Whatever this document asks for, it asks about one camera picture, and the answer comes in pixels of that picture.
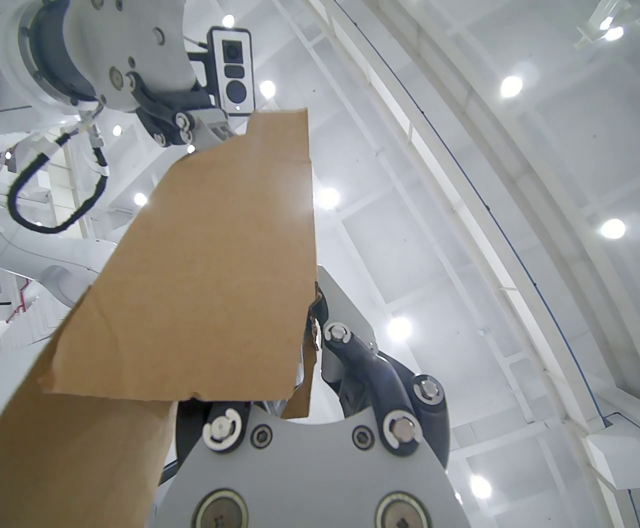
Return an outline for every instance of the bolt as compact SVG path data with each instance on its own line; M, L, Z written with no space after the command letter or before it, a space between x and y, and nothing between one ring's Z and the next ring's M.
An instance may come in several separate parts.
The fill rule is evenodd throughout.
M231 434L231 420L226 416L216 417L211 424L211 438L222 441Z
M180 130L189 130L189 118L183 112L178 112L175 115L175 124Z
M336 324L331 329L331 339L334 341L342 341L345 335L347 335L347 329L340 324Z
M185 130L180 131L180 139L184 141L187 145L193 143L193 133Z
M433 399L440 394L440 389L433 380L426 379L420 382L420 392L425 398Z
M409 418L400 418L391 426L391 433L395 436L398 442L408 444L415 436L415 426Z
M256 426L251 433L251 445L256 449L264 449L271 443L273 433L268 425Z
M154 35L156 36L156 42L158 46L164 46L164 31L160 28L154 28Z
M367 426L357 426L351 434L354 445L362 451L368 451L373 446L374 436Z
M122 87L124 86L124 78L122 77L120 70L115 66L109 68L109 80L116 90L122 90Z

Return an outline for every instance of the ceiling light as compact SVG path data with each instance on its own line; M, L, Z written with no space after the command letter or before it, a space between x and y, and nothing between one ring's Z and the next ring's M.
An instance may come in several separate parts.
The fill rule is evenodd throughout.
M600 234L606 238L618 239L621 238L622 235L625 234L627 230L627 226L622 220L618 218L612 218L611 220L607 220L602 227L600 227Z
M147 203L147 197L142 193L136 193L133 197L133 202L140 207L143 207Z
M489 484L487 479L484 477L481 477L480 475L471 475L470 484L471 492L478 499L488 499L491 497L491 493L493 491L491 489L491 484Z
M406 341L411 335L411 322L404 317L394 317L387 325L387 333L394 341Z
M340 193L331 187L325 187L318 193L316 202L327 211L335 209L340 203Z
M604 19L600 25L600 30L607 31L611 27L611 22L613 22L613 17L607 17Z
M515 97L522 90L522 79L511 76L503 80L500 86L500 94L503 97Z
M604 40L608 40L609 42L611 42L612 40L619 39L624 34L625 34L625 30L622 29L622 26L611 28L605 33Z
M235 23L236 23L236 19L234 18L233 15L225 15L222 18L222 25L225 26L226 28L234 27Z
M264 81L260 84L260 93L263 94L265 99L270 99L276 95L276 85L271 81Z

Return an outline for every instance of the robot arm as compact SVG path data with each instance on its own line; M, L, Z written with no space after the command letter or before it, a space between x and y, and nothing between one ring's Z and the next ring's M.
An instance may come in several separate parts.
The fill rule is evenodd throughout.
M323 379L331 376L345 419L294 424L251 402L213 402L204 416L183 407L179 470L153 528L242 528L249 519L309 528L468 528L444 471L442 386L379 352L373 330L323 268L318 282L313 315ZM185 428L196 435L183 435Z
M135 112L162 147L207 148L232 135L228 116L255 109L251 35L212 28L205 51L187 53L184 1L3 1L3 88L40 110L43 124L103 104ZM204 64L205 86L192 61Z

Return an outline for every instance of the gray metal plate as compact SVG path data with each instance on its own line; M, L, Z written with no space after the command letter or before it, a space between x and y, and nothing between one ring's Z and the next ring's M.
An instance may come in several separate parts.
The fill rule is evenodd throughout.
M322 266L318 266L318 285L329 307L329 320L327 323L340 322L346 324L365 343L371 343L372 353L377 353L378 345L373 328ZM344 377L342 363L326 346L323 346L322 353L322 377L329 382L339 381Z
M272 442L262 450L248 439L259 424L273 430ZM353 445L351 433L358 425L376 431L369 451ZM254 407L247 437L236 451L216 454L202 440L196 444L160 505L154 528L190 528L200 501L219 489L242 496L253 528L374 527L378 504L398 491L422 502L433 527L469 527L428 445L407 458L390 454L370 408L342 422L313 426Z

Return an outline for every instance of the white ceiling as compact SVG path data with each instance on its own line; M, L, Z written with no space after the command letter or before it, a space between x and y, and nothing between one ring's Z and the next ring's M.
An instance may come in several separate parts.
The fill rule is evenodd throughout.
M580 0L415 0L499 86L525 88L509 109L552 164L590 224L622 218L628 235L607 251L640 309L640 31L582 51L576 26L593 12ZM536 277L587 372L609 380L569 292L489 164L433 87L360 0L341 2L434 123ZM406 140L378 111L367 83L334 49L304 0L188 0L186 36L204 39L232 13L253 36L255 79L276 85L271 108L308 108L317 189L332 187L335 211L318 210L320 264L376 330L382 349L436 376L453 427L449 478L474 527L597 526L586 485L550 401L493 294L423 183ZM267 103L257 94L258 106ZM99 237L130 220L136 192L149 195L184 149L160 149L133 116L105 112L111 178L94 216ZM119 138L109 134L115 124ZM89 173L76 174L92 188ZM417 211L409 207L407 189ZM413 326L406 344L387 337L391 317ZM468 478L493 485L476 500Z

